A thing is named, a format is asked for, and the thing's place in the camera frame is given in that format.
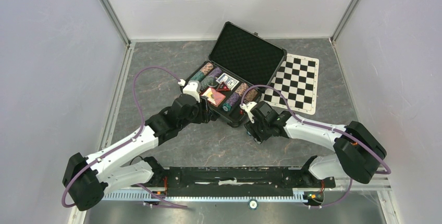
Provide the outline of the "black poker case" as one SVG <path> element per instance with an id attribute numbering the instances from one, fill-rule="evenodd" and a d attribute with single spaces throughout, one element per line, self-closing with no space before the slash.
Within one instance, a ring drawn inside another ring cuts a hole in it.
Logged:
<path id="1" fill-rule="evenodd" d="M 185 80 L 189 81 L 202 67 L 211 63 L 214 69 L 221 70 L 221 74 L 226 73 L 239 81 L 233 89 L 224 93 L 224 103 L 242 83 L 248 86 L 270 85 L 286 57 L 287 51 L 282 47 L 227 21 L 207 61 Z"/>

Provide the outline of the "green yellow blue chip stack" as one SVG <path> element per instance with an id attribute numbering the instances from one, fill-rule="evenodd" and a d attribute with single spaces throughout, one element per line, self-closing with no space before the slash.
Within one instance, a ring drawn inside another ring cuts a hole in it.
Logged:
<path id="1" fill-rule="evenodd" d="M 214 78 L 211 78 L 211 77 L 206 76 L 206 77 L 201 81 L 201 83 L 200 83 L 200 85 L 201 85 L 200 90 L 201 90 L 201 91 L 204 91 L 204 90 L 206 90 L 206 89 L 208 88 L 208 83 L 209 83 L 209 80 L 211 80 L 211 79 L 214 79 Z"/>

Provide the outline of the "black red all-in triangle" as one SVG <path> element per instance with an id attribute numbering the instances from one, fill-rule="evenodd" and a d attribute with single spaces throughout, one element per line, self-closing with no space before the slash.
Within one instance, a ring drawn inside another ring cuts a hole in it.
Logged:
<path id="1" fill-rule="evenodd" d="M 216 87 L 216 91 L 218 91 L 218 92 L 228 92 L 228 91 L 231 91 L 231 89 L 228 87 L 228 85 L 225 82 L 221 82 Z"/>

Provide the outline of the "clear dealer button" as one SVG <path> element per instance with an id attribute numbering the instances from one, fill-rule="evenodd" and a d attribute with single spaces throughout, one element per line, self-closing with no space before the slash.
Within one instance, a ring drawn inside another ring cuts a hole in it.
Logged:
<path id="1" fill-rule="evenodd" d="M 218 85 L 219 85 L 219 83 L 216 81 L 216 79 L 209 80 L 209 83 L 208 83 L 209 88 L 217 88 Z"/>

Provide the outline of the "teal poker chip stack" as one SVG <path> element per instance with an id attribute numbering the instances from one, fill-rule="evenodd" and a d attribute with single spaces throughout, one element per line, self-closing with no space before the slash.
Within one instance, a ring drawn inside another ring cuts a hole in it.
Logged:
<path id="1" fill-rule="evenodd" d="M 206 75 L 202 71 L 197 71 L 189 80 L 201 82 Z"/>

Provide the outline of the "pink poker chip stack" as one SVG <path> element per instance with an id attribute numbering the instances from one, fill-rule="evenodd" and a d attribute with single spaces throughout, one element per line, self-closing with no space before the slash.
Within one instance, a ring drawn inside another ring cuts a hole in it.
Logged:
<path id="1" fill-rule="evenodd" d="M 214 68 L 212 63 L 206 63 L 200 71 L 203 73 L 204 76 L 206 76 L 212 69 Z"/>

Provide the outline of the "orange blue poker chip stack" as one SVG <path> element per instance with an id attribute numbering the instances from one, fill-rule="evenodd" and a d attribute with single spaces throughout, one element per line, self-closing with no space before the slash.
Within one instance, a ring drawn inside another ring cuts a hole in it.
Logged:
<path id="1" fill-rule="evenodd" d="M 246 83 L 241 83 L 234 91 L 238 96 L 242 96 L 244 92 L 249 88 Z"/>

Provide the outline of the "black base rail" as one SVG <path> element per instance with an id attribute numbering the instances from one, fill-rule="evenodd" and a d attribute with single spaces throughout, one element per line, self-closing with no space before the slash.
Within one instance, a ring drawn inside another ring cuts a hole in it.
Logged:
<path id="1" fill-rule="evenodd" d="M 319 180 L 297 167 L 169 167 L 154 169 L 143 186 L 165 188 L 167 196 L 291 196 L 293 189 L 333 189 L 332 177 Z"/>

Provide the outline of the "black white chessboard mat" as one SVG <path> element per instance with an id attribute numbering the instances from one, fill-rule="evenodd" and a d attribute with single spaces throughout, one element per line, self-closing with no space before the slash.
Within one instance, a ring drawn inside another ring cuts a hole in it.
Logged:
<path id="1" fill-rule="evenodd" d="M 316 112 L 318 71 L 317 58 L 288 54 L 270 86 L 286 98 L 293 111 L 313 115 Z"/>

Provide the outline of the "red playing card deck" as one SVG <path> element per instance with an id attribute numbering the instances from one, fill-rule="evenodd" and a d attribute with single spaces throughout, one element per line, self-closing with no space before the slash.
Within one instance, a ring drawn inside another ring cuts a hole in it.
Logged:
<path id="1" fill-rule="evenodd" d="M 201 96 L 206 97 L 207 101 L 215 107 L 218 107 L 226 98 L 223 93 L 216 91 L 214 88 L 207 88 Z"/>

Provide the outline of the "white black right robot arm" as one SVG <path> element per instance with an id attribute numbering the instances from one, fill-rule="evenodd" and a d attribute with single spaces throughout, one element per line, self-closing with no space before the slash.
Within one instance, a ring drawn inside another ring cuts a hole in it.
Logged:
<path id="1" fill-rule="evenodd" d="M 266 102 L 249 102 L 240 107 L 250 120 L 245 128 L 258 143 L 282 136 L 308 141 L 334 152 L 306 162 L 301 180 L 307 186 L 315 186 L 329 177 L 349 177 L 368 184 L 378 168 L 385 166 L 386 150 L 360 122 L 325 124 L 287 110 L 278 113 Z"/>

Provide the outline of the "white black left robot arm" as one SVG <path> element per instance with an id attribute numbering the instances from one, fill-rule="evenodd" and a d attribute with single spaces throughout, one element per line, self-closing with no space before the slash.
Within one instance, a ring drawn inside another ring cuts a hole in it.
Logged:
<path id="1" fill-rule="evenodd" d="M 171 106 L 151 116 L 122 140 L 87 156 L 73 154 L 62 179 L 65 187 L 62 205 L 84 211 L 114 190 L 140 183 L 160 185 L 164 179 L 161 169 L 144 160 L 127 167 L 124 164 L 175 138 L 187 125 L 208 123 L 210 118 L 206 97 L 196 100 L 191 95 L 181 94 Z"/>

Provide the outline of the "blue playing card deck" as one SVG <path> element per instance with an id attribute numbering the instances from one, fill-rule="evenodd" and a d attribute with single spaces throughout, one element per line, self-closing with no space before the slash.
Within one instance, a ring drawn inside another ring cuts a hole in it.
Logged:
<path id="1" fill-rule="evenodd" d="M 227 87 L 232 90 L 238 85 L 239 80 L 235 79 L 231 75 L 227 73 L 222 73 L 217 79 L 216 82 L 218 83 L 225 83 Z"/>

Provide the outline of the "purple poker chip stack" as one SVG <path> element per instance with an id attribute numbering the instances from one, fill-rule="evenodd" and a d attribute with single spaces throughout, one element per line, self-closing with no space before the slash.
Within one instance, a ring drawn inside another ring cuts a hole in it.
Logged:
<path id="1" fill-rule="evenodd" d="M 219 67 L 216 67 L 207 76 L 217 79 L 222 73 L 223 71 Z"/>

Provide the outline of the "brown poker chip stack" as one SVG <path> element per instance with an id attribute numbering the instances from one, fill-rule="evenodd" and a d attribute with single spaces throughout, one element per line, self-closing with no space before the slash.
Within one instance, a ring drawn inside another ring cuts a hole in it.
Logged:
<path id="1" fill-rule="evenodd" d="M 243 101 L 245 103 L 251 102 L 256 98 L 257 94 L 258 94 L 258 91 L 256 89 L 251 89 L 247 92 Z"/>

